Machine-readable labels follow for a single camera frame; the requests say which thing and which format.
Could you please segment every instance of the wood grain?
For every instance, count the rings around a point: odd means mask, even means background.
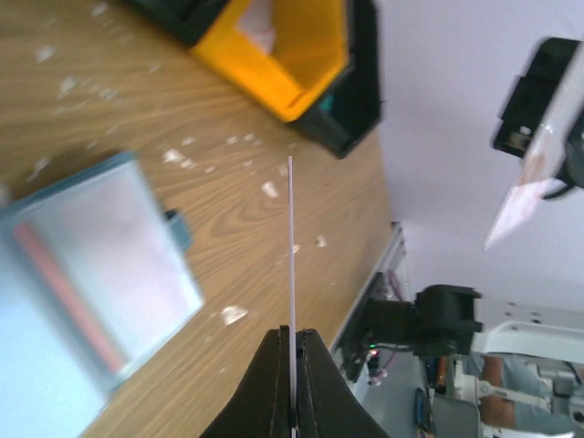
[[[206,304],[87,436],[197,436],[266,331],[287,323],[287,177],[278,166],[293,155],[297,324],[331,342],[391,235],[378,139],[337,161],[125,6],[92,16],[95,5],[0,1],[0,175],[19,197],[132,150],[163,206],[185,214],[195,238],[186,255]],[[43,47],[55,53],[37,62]],[[196,166],[163,163],[170,148]],[[26,182],[44,157],[51,163]],[[268,181],[279,197],[262,193]],[[317,247],[319,235],[327,246]],[[226,306],[249,315],[226,326]]]

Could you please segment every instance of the white wall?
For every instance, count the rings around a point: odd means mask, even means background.
[[[536,43],[581,39],[581,0],[380,0],[383,149],[414,290],[435,283],[584,311],[584,193],[546,203],[488,252],[519,170],[491,148],[498,114]]]

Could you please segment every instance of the tabletop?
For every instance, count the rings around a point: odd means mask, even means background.
[[[288,323],[288,155],[297,326],[333,340],[391,237],[376,133],[336,160],[120,3],[1,0],[0,28],[0,176],[13,196],[130,150],[193,231],[204,307],[87,436],[197,436],[266,331]],[[229,306],[247,313],[226,325]]]

